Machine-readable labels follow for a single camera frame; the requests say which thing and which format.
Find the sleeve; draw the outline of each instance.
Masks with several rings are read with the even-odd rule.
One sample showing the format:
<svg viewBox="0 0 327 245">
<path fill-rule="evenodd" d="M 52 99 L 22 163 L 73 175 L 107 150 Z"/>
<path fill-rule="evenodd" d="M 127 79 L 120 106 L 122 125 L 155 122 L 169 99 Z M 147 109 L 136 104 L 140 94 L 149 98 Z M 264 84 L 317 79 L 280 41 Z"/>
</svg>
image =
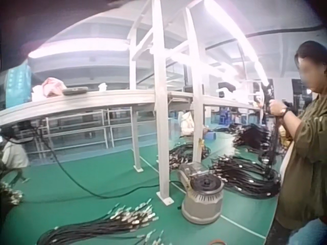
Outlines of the sleeve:
<svg viewBox="0 0 327 245">
<path fill-rule="evenodd" d="M 8 160 L 9 160 L 9 156 L 10 156 L 10 146 L 5 147 L 4 149 L 4 154 L 2 156 L 2 162 L 7 165 L 8 164 Z"/>
<path fill-rule="evenodd" d="M 327 114 L 302 121 L 295 132 L 297 153 L 310 162 L 327 162 Z"/>
</svg>

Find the person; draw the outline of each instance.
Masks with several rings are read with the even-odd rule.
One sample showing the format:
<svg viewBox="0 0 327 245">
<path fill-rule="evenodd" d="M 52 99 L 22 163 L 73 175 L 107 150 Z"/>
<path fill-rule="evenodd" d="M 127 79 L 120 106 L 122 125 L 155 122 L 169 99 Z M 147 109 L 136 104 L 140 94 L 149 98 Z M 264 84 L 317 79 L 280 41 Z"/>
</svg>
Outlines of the person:
<svg viewBox="0 0 327 245">
<path fill-rule="evenodd" d="M 193 111 L 180 115 L 180 128 L 182 137 L 191 137 L 194 133 Z M 207 127 L 203 127 L 203 134 L 208 132 Z"/>
<path fill-rule="evenodd" d="M 19 144 L 12 127 L 2 128 L 0 131 L 5 147 L 0 163 L 1 178 L 9 172 L 16 171 L 17 176 L 11 181 L 10 185 L 14 185 L 19 179 L 23 182 L 29 179 L 25 178 L 22 174 L 22 169 L 29 165 L 25 149 Z"/>
<path fill-rule="evenodd" d="M 299 117 L 283 102 L 270 101 L 271 114 L 281 118 L 293 141 L 281 165 L 282 186 L 266 244 L 288 244 L 305 227 L 315 227 L 311 237 L 319 236 L 327 226 L 327 49 L 307 41 L 298 48 L 295 63 L 305 85 L 318 96 Z"/>
</svg>

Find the dark hair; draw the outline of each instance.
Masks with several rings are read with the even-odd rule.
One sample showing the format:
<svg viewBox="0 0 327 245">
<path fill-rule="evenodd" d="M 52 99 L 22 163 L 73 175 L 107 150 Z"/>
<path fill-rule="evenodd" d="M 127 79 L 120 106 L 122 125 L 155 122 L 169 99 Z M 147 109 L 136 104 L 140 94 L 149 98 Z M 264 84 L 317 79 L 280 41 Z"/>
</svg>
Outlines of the dark hair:
<svg viewBox="0 0 327 245">
<path fill-rule="evenodd" d="M 327 64 L 327 48 L 315 41 L 306 41 L 300 45 L 294 56 L 294 61 L 299 69 L 298 58 L 309 58 L 315 63 Z"/>
<path fill-rule="evenodd" d="M 12 127 L 1 128 L 0 135 L 5 139 L 17 139 Z"/>
</svg>

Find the power cord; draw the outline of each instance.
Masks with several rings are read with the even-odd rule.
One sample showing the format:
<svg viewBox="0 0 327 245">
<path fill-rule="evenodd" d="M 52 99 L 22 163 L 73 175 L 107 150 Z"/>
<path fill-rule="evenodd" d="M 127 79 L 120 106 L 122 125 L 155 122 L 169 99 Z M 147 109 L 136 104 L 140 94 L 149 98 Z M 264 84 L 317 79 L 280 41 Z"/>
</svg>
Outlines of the power cord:
<svg viewBox="0 0 327 245">
<path fill-rule="evenodd" d="M 71 176 L 70 173 L 67 172 L 67 170 L 62 166 L 61 162 L 58 160 L 58 157 L 56 155 L 56 153 L 53 151 L 53 149 L 49 146 L 49 144 L 45 141 L 45 139 L 43 138 L 42 134 L 38 134 L 37 130 L 35 128 L 31 128 L 31 130 L 33 131 L 33 133 L 35 134 L 35 136 L 39 137 L 41 139 L 41 141 L 44 143 L 44 145 L 50 150 L 50 152 L 52 153 L 53 157 L 55 158 L 55 161 L 57 162 L 57 164 L 59 165 L 59 167 L 61 168 L 61 170 L 70 178 L 71 181 L 73 181 L 78 187 L 80 187 L 82 190 L 86 191 L 87 193 L 93 195 L 94 197 L 100 198 L 100 199 L 115 199 L 115 198 L 121 198 L 124 197 L 126 195 L 129 195 L 139 189 L 144 189 L 144 188 L 154 188 L 154 187 L 159 187 L 159 184 L 156 185 L 150 185 L 150 186 L 140 186 L 137 187 L 125 194 L 121 194 L 121 195 L 114 195 L 114 196 L 105 196 L 105 195 L 100 195 L 97 194 L 89 189 L 87 189 L 86 187 L 84 187 L 82 184 L 80 184 L 78 181 L 76 181 L 74 179 L 73 176 Z M 179 183 L 181 184 L 181 182 L 179 181 L 170 181 L 170 183 Z"/>
</svg>

